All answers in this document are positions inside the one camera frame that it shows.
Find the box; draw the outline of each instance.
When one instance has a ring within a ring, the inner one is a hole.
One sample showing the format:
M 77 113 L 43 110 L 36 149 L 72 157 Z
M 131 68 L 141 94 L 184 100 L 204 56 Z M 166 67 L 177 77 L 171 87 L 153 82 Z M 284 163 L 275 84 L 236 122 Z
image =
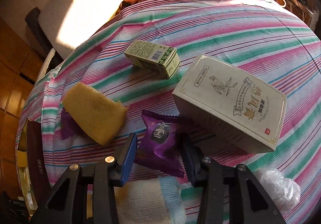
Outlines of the box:
M 132 65 L 147 68 L 169 79 L 179 67 L 173 47 L 135 40 L 124 53 Z
M 27 119 L 17 149 L 19 182 L 29 214 L 32 216 L 50 191 L 43 157 L 41 123 Z
M 286 96 L 232 65 L 201 55 L 173 91 L 180 115 L 248 153 L 274 151 Z

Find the sponge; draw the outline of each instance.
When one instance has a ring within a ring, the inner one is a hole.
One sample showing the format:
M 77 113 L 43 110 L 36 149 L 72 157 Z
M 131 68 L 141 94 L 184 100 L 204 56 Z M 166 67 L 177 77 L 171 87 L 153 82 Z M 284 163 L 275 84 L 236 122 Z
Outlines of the sponge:
M 73 86 L 62 103 L 83 131 L 100 145 L 110 143 L 126 121 L 126 107 L 83 83 Z

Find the chinese characters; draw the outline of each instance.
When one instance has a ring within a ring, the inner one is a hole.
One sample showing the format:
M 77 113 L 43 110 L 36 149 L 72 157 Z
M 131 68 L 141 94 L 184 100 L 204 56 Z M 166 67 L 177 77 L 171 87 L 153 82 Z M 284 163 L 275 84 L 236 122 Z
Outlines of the chinese characters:
M 251 91 L 251 101 L 248 102 L 248 106 L 253 106 L 255 108 L 259 108 L 258 112 L 262 113 L 262 110 L 264 108 L 264 100 L 261 100 L 261 102 L 256 98 L 256 96 L 261 96 L 261 89 L 257 86 L 252 87 Z M 245 108 L 245 112 L 243 113 L 246 117 L 248 117 L 249 120 L 253 120 L 255 116 L 255 111 L 253 108 Z

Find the plastic bag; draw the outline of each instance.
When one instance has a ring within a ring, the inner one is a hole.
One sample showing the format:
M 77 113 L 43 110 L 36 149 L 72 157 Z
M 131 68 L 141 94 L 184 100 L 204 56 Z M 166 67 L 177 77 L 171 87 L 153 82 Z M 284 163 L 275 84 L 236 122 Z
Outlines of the plastic bag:
M 254 176 L 283 216 L 289 215 L 299 203 L 300 186 L 294 180 L 285 178 L 278 169 L 263 167 L 255 171 Z
M 35 208 L 35 205 L 33 204 L 33 198 L 31 196 L 31 193 L 28 192 L 26 197 L 27 197 L 26 204 L 28 205 L 28 208 L 35 211 L 36 208 Z

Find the purple snack packet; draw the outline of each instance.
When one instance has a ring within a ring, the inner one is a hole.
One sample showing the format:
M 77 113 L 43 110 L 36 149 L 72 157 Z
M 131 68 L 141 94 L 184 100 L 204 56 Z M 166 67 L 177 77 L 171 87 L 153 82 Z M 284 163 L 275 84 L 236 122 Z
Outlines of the purple snack packet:
M 61 111 L 61 132 L 63 140 L 67 140 L 75 135 L 88 136 L 65 108 L 63 108 Z
M 182 123 L 183 119 L 146 110 L 142 110 L 142 119 L 147 129 L 138 146 L 134 162 L 183 178 L 184 170 L 179 160 L 179 139 L 176 135 L 178 123 Z

